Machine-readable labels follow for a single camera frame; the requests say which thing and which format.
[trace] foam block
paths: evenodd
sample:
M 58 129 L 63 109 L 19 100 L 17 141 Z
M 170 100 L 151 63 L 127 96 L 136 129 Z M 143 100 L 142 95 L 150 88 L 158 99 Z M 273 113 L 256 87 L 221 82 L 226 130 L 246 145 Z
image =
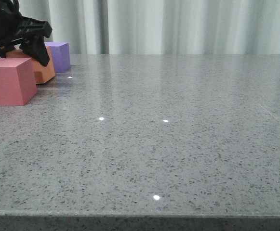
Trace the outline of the foam block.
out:
M 47 51 L 50 57 L 50 61 L 47 66 L 42 66 L 37 60 L 31 58 L 27 54 L 24 54 L 22 50 L 19 49 L 6 53 L 6 56 L 7 58 L 31 58 L 33 61 L 33 69 L 36 84 L 43 84 L 48 82 L 51 78 L 55 76 L 54 64 L 50 47 L 47 47 Z
M 36 93 L 31 59 L 0 59 L 0 106 L 24 106 Z
M 55 72 L 63 73 L 70 67 L 70 51 L 67 42 L 46 42 L 46 46 L 51 48 Z

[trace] gray speckled countertop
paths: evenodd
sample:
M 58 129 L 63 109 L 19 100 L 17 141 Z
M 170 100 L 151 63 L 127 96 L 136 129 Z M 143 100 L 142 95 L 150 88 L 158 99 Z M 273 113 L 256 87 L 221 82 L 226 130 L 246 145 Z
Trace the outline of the gray speckled countertop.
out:
M 0 215 L 280 217 L 280 55 L 72 63 L 0 107 Z

